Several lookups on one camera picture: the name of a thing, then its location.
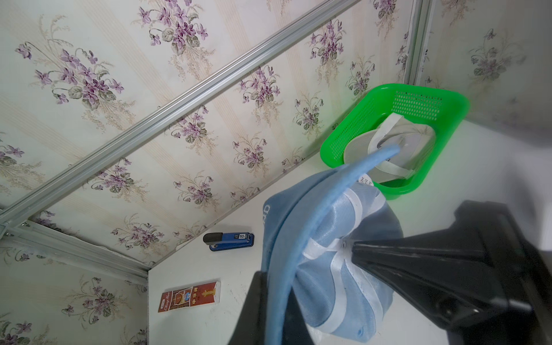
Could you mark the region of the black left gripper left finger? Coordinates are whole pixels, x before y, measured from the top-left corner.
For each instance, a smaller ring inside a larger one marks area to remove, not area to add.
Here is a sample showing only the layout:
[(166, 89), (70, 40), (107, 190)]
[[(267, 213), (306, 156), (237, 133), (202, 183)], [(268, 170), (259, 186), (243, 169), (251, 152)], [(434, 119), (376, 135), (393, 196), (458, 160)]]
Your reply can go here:
[(261, 345), (265, 340), (265, 274), (254, 274), (228, 345)]

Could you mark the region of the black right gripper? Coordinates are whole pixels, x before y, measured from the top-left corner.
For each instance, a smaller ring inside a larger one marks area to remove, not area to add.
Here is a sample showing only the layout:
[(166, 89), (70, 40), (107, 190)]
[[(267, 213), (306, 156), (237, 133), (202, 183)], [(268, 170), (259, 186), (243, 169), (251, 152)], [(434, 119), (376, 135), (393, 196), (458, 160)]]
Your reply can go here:
[(551, 274), (506, 205), (464, 201), (455, 217), (449, 229), (356, 242), (352, 262), (450, 344), (550, 344)]

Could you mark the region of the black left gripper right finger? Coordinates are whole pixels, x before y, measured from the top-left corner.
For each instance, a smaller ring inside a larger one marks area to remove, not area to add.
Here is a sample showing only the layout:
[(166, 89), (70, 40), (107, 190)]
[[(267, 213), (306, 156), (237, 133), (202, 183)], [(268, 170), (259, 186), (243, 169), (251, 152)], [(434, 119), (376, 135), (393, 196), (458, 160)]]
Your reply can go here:
[(290, 292), (287, 302), (282, 345), (314, 345), (293, 290)]

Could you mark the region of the light blue baseball cap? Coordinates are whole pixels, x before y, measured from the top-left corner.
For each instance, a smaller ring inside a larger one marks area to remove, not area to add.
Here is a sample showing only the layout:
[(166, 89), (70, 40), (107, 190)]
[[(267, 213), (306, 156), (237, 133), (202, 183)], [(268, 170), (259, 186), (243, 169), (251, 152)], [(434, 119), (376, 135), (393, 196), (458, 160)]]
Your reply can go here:
[(378, 149), (358, 162), (309, 176), (264, 203), (266, 344), (282, 342), (292, 290), (311, 329), (361, 343), (376, 334), (393, 291), (352, 262), (352, 248), (357, 241), (403, 235), (367, 176), (398, 151), (396, 145)]

